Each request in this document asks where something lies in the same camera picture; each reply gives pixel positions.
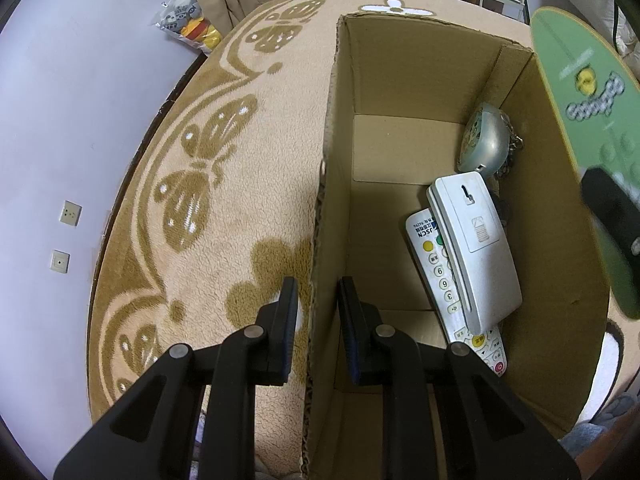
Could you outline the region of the green Pochacco oval board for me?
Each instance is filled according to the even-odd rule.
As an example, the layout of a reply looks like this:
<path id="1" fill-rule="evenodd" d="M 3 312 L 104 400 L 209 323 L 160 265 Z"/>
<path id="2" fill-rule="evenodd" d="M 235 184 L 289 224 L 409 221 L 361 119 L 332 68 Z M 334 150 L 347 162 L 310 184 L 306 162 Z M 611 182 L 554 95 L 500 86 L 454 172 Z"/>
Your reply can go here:
<path id="1" fill-rule="evenodd" d="M 639 209 L 639 83 L 622 58 L 591 26 L 544 6 L 530 19 L 544 84 L 561 119 L 580 180 L 602 167 Z M 623 314 L 639 317 L 639 279 L 599 220 L 606 273 Z"/>

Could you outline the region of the white wall phone handset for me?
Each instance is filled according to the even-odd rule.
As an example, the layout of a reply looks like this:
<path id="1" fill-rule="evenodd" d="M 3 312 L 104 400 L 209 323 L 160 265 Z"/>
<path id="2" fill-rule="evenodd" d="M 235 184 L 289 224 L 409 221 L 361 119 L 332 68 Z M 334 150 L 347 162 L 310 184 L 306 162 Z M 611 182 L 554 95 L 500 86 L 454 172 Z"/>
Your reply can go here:
<path id="1" fill-rule="evenodd" d="M 488 187 L 475 171 L 436 179 L 427 189 L 451 261 L 466 326 L 497 326 L 523 301 L 518 272 Z"/>

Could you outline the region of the brown cardboard box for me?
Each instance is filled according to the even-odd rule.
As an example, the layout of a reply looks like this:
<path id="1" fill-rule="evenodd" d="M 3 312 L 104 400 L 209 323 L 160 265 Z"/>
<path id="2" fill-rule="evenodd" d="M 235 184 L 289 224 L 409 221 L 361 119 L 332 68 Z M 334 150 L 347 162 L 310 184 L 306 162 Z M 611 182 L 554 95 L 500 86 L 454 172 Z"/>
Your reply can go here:
<path id="1" fill-rule="evenodd" d="M 314 234 L 308 474 L 576 479 L 608 310 L 525 28 L 337 24 Z"/>

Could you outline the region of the white remote control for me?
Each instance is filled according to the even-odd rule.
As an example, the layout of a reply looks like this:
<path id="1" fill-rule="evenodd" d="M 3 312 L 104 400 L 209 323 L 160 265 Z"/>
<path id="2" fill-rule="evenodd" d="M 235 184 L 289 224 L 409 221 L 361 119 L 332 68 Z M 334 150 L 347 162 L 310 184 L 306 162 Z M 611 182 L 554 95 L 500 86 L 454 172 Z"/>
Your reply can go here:
<path id="1" fill-rule="evenodd" d="M 499 327 L 473 335 L 462 310 L 451 262 L 436 220 L 428 208 L 410 214 L 405 223 L 411 252 L 448 344 L 462 342 L 498 376 L 506 372 L 506 350 Z"/>

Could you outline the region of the silver round alarm clock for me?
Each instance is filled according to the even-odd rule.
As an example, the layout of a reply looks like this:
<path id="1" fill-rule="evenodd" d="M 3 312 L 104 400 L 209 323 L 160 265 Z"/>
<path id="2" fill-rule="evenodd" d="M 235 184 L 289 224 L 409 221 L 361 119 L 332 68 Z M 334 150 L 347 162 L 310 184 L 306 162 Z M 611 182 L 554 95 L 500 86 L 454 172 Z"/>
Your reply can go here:
<path id="1" fill-rule="evenodd" d="M 488 102 L 481 102 L 466 124 L 457 160 L 459 172 L 477 171 L 485 179 L 505 177 L 516 151 L 524 148 L 510 117 Z"/>

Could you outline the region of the cream duvet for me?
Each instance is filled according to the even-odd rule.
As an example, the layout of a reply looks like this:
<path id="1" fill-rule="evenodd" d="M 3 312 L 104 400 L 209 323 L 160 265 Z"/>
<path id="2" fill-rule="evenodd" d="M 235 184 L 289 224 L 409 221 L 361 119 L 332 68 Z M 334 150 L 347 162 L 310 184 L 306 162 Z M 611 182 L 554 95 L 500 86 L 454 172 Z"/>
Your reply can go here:
<path id="1" fill-rule="evenodd" d="M 623 55 L 639 53 L 639 40 L 614 0 L 568 0 Z"/>

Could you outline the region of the beige patterned round rug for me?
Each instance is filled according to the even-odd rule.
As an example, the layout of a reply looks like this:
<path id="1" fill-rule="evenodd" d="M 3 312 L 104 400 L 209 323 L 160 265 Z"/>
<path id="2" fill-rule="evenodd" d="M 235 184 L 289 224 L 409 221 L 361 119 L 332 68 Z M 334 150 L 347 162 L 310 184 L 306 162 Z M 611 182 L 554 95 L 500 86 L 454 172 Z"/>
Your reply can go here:
<path id="1" fill-rule="evenodd" d="M 459 0 L 274 0 L 186 85 L 138 163 L 96 278 L 88 384 L 101 417 L 172 344 L 218 344 L 296 278 L 292 374 L 257 391 L 256 453 L 274 474 L 375 479 L 382 398 L 343 382 L 338 277 L 427 342 L 436 316 L 400 232 L 454 171 L 481 99 L 524 153 L 499 185 L 524 304 L 506 320 L 506 382 L 552 434 L 605 362 L 639 368 L 636 311 L 605 279 L 577 156 L 555 123 L 532 26 Z"/>

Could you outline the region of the plush toy bag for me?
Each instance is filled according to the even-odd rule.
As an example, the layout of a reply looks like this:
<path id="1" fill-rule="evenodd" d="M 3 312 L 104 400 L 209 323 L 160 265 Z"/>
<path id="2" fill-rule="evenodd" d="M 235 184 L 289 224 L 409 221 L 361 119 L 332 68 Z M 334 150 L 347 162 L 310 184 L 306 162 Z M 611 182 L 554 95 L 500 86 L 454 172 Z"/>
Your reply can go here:
<path id="1" fill-rule="evenodd" d="M 221 33 L 204 16 L 198 0 L 164 2 L 151 25 L 205 55 L 210 55 L 222 39 Z"/>

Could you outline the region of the wall outlet lower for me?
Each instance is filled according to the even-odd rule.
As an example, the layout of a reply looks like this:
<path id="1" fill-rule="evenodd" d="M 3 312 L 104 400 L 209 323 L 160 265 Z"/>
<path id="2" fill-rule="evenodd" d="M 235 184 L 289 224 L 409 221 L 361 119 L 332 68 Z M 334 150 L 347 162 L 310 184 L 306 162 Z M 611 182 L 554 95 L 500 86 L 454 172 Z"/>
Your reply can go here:
<path id="1" fill-rule="evenodd" d="M 70 265 L 70 254 L 55 249 L 51 254 L 50 269 L 54 272 L 66 274 Z"/>

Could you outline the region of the wall outlet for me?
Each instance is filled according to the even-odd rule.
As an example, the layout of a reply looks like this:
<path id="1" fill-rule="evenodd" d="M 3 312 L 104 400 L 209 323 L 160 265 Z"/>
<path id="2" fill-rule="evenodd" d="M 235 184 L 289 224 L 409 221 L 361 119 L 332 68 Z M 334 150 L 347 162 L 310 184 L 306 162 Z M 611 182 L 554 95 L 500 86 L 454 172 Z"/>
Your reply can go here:
<path id="1" fill-rule="evenodd" d="M 81 214 L 81 206 L 66 200 L 60 214 L 60 221 L 66 226 L 77 226 Z"/>
<path id="2" fill-rule="evenodd" d="M 51 254 L 50 269 L 54 272 L 66 274 L 70 265 L 70 254 L 55 249 Z"/>

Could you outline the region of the wall outlet upper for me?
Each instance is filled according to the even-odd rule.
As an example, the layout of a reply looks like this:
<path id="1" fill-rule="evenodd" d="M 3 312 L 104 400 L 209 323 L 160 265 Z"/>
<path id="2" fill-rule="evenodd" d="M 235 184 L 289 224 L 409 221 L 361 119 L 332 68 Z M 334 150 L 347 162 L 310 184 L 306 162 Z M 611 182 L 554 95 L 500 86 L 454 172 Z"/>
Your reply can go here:
<path id="1" fill-rule="evenodd" d="M 81 206 L 66 200 L 60 214 L 60 221 L 66 226 L 77 226 L 81 214 Z"/>

